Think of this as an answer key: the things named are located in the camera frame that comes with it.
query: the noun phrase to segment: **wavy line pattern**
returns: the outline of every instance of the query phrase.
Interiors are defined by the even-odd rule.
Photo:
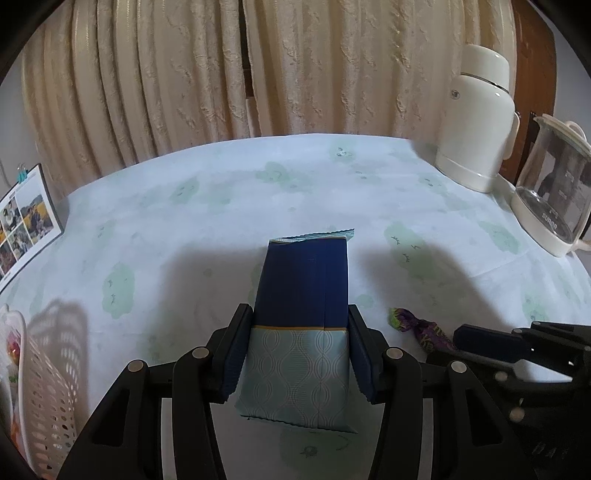
[[[349,430],[349,343],[345,330],[253,327],[240,415],[301,427]]]

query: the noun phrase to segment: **white kettle base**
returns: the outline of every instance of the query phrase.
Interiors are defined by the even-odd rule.
[[[489,193],[492,190],[492,186],[496,177],[496,175],[494,177],[485,177],[479,173],[469,170],[466,167],[461,166],[459,163],[454,162],[450,158],[447,158],[439,150],[437,151],[437,156],[435,157],[435,166],[446,177],[451,178],[453,181],[466,188],[482,193]]]
[[[555,234],[546,228],[540,220],[531,213],[527,205],[521,200],[520,196],[513,192],[511,197],[511,210],[530,237],[532,237],[539,246],[551,253],[555,257],[563,257],[572,249],[572,244],[563,242]]]

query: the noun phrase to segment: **table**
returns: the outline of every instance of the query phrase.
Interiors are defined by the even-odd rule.
[[[587,321],[591,284],[579,259],[554,258],[521,229],[507,182],[499,178],[489,195],[465,189],[432,166],[434,153],[395,138],[295,135],[204,145],[126,168],[60,204],[64,235],[0,301],[24,314],[71,382],[79,428],[130,360],[176,360],[226,326],[238,303],[253,304],[267,242],[280,236],[355,228],[349,301],[421,360],[413,336],[389,326],[390,307],[450,335],[465,322],[511,330]],[[246,420],[235,401],[212,406],[229,479],[367,477],[382,407],[370,406],[355,380],[358,434]]]

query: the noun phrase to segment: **white thermos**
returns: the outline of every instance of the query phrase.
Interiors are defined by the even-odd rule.
[[[519,128],[509,95],[509,62],[479,45],[464,45],[461,74],[450,85],[435,166],[452,180],[489,192],[511,156]]]

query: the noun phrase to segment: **cream curtain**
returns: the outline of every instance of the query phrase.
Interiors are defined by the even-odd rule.
[[[238,0],[67,0],[25,47],[22,93],[63,194],[248,137]]]
[[[461,47],[504,55],[510,0],[245,0],[262,135],[337,132],[437,142]]]

